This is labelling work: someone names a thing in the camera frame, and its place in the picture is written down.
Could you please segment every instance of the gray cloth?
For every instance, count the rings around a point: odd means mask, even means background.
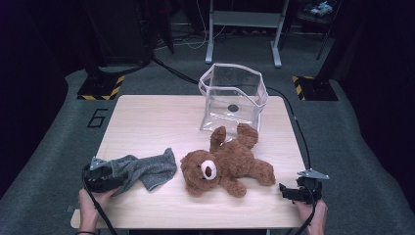
[[[128,174],[122,186],[114,193],[124,193],[137,181],[141,180],[148,191],[170,180],[177,171],[176,161],[171,148],[162,155],[137,159],[132,155],[108,162],[113,168],[113,177]]]

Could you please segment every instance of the teddy bear snout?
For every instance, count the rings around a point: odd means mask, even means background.
[[[216,177],[216,165],[211,160],[204,161],[201,170],[207,180],[213,180]]]

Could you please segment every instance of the table top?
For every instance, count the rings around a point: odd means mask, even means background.
[[[297,172],[304,170],[300,149],[284,101],[270,96],[261,113],[256,158],[274,166],[276,185],[262,186],[240,178],[247,195],[235,198],[222,186],[193,197],[185,190],[180,160],[187,153],[209,148],[211,132],[200,130],[204,96],[125,95],[119,97],[97,158],[126,155],[147,158],[171,148],[177,172],[149,192],[137,181],[127,192],[111,198],[106,215],[113,227],[125,229],[289,228],[300,227],[296,206],[282,198],[278,183],[297,188]],[[79,226],[79,210],[70,222]],[[106,227],[99,220],[97,227]]]

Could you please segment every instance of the clear plastic box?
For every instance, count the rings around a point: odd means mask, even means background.
[[[233,64],[213,64],[200,78],[199,89],[206,97],[201,130],[214,131],[223,125],[227,138],[237,135],[238,123],[260,129],[260,113],[268,101],[262,74]]]

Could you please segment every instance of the teddy bear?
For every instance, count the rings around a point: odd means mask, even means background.
[[[192,196],[201,196],[216,185],[237,198],[247,194],[240,177],[253,177],[261,185],[275,184],[272,164],[256,159],[251,149],[258,141],[258,132],[246,123],[237,126],[237,137],[226,140],[226,128],[220,126],[210,136],[210,148],[188,153],[180,162],[186,190]]]

